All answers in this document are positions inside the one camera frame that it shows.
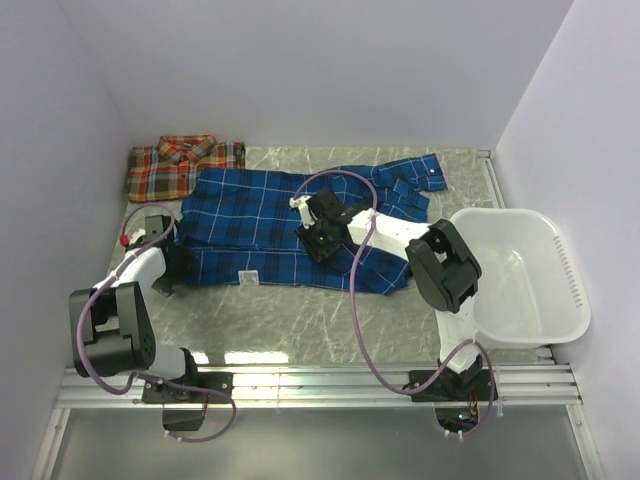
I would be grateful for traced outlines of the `blue plaid long sleeve shirt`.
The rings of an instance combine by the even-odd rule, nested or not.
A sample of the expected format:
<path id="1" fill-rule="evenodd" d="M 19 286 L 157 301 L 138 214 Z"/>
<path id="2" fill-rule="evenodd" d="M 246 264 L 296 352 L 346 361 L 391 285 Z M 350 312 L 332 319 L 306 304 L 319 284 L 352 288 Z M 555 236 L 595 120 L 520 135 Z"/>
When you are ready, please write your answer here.
<path id="1" fill-rule="evenodd" d="M 328 260 L 311 259 L 296 235 L 300 216 L 289 206 L 295 192 L 328 187 L 347 206 L 375 205 L 412 222 L 427 219 L 427 193 L 447 187 L 434 154 L 379 166 L 334 167 L 326 175 L 266 170 L 206 169 L 181 206 L 180 244 L 194 263 L 186 284 L 238 285 L 244 272 L 262 285 L 346 291 L 355 247 L 343 245 Z"/>

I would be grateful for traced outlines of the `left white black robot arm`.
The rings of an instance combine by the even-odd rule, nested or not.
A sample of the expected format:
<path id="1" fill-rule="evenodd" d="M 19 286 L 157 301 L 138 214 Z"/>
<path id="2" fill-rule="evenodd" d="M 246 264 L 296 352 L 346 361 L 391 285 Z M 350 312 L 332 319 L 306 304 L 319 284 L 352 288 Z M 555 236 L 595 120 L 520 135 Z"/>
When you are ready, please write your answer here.
<path id="1" fill-rule="evenodd" d="M 176 242 L 170 214 L 149 216 L 132 237 L 120 235 L 125 256 L 107 277 L 69 297 L 72 355 L 76 372 L 112 395 L 129 392 L 142 378 L 179 402 L 201 390 L 192 353 L 157 342 L 146 298 L 174 292 L 195 257 Z"/>

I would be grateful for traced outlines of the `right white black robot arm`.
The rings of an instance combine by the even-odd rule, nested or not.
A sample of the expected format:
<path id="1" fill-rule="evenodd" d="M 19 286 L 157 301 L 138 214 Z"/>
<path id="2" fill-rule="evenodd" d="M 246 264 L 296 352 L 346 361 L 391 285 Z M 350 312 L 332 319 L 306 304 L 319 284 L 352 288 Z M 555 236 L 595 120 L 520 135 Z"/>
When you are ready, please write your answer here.
<path id="1" fill-rule="evenodd" d="M 436 312 L 440 359 L 435 372 L 415 386 L 391 386 L 395 393 L 429 393 L 441 401 L 465 400 L 478 388 L 487 351 L 476 339 L 474 297 L 481 266 L 448 220 L 416 223 L 378 212 L 374 207 L 345 206 L 325 188 L 289 201 L 302 224 L 296 233 L 311 258 L 328 259 L 342 245 L 358 254 L 370 246 L 408 263 L 422 299 Z"/>

